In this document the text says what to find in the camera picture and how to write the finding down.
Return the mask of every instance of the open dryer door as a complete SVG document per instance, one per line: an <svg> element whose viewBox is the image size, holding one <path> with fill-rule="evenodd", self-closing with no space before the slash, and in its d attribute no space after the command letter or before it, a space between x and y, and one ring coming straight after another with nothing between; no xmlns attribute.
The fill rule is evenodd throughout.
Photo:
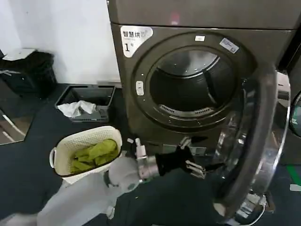
<svg viewBox="0 0 301 226"><path fill-rule="evenodd" d="M214 162L214 208L223 222L247 222L264 202L283 149L290 112L287 75L261 65L242 86L221 132Z"/></svg>

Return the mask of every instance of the laundry basket handle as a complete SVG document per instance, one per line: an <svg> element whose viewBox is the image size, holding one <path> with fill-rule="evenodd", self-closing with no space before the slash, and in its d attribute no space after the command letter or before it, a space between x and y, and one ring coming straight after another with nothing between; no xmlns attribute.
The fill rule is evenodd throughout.
<svg viewBox="0 0 301 226"><path fill-rule="evenodd" d="M49 164L51 168L55 167L55 153L56 153L56 148L53 148L49 153Z"/></svg>

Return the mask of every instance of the white laundry basket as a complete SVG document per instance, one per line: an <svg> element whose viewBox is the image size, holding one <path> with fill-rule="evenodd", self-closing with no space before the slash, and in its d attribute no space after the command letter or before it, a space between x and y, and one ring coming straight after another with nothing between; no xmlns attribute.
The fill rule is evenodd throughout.
<svg viewBox="0 0 301 226"><path fill-rule="evenodd" d="M100 172L108 168L110 163L90 169L83 173L71 174L71 161L77 150L96 145L105 139L112 139L117 143L119 152L117 157L119 157L122 146L122 138L119 130L112 126L101 126L76 133L62 139L49 154L50 166L54 168L55 172L69 184L75 183L90 173Z"/></svg>

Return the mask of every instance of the gray plastic bin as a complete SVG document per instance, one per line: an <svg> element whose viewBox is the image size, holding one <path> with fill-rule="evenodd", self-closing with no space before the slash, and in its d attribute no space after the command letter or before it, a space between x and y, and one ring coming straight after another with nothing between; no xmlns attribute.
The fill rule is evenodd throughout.
<svg viewBox="0 0 301 226"><path fill-rule="evenodd" d="M69 118L73 122L97 121L109 122L113 116L113 97L115 86L98 86L98 85L70 85L55 104L58 105L70 104L84 100L96 104L96 112L88 114L83 112L82 115Z"/></svg>

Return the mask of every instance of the dryer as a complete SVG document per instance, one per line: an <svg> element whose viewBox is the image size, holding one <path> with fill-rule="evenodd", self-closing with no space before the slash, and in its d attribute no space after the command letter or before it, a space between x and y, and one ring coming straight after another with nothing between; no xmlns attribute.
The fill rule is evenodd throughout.
<svg viewBox="0 0 301 226"><path fill-rule="evenodd" d="M201 138L223 165L218 221L249 224L284 146L290 85L276 67L301 2L110 0L109 14L130 129L143 144Z"/></svg>
<svg viewBox="0 0 301 226"><path fill-rule="evenodd" d="M301 2L273 4L110 0L131 131L158 144L204 137L215 148L241 84L259 62L277 65L295 33Z"/></svg>
<svg viewBox="0 0 301 226"><path fill-rule="evenodd" d="M281 164L301 164L301 28L298 29L280 67L286 70L291 84L290 125L286 135Z"/></svg>

